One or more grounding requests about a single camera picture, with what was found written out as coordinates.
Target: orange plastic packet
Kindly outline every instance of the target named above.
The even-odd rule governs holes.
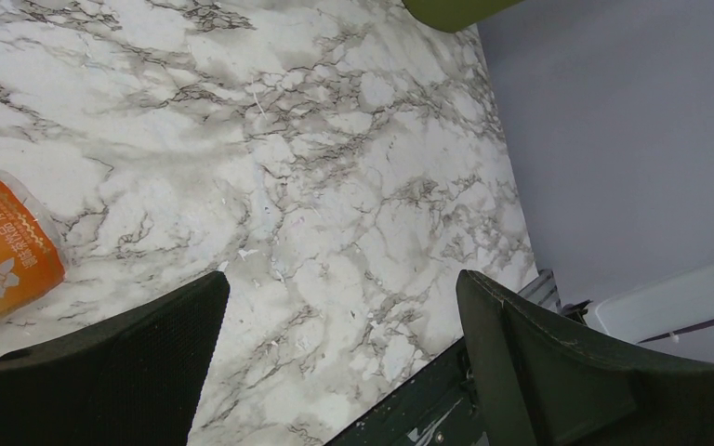
[[[0,317],[64,280],[60,236],[45,208],[0,171]]]

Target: gray wall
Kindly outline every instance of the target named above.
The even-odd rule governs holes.
[[[714,262],[713,0],[525,0],[480,31],[563,300]]]

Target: green object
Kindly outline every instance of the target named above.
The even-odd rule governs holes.
[[[403,0],[417,20],[431,28],[455,33],[522,0]]]
[[[491,446],[714,445],[714,364],[598,333],[479,272],[456,296]]]

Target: table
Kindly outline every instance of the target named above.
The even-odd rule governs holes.
[[[190,444],[321,444],[536,267],[474,28],[398,1],[0,3],[0,169],[66,281],[0,355],[225,271]]]

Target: marble surface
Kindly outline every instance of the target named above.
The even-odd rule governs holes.
[[[482,57],[398,1],[0,1],[0,168],[73,261],[0,355],[224,270],[190,444],[322,444],[460,336],[461,269],[536,275]]]

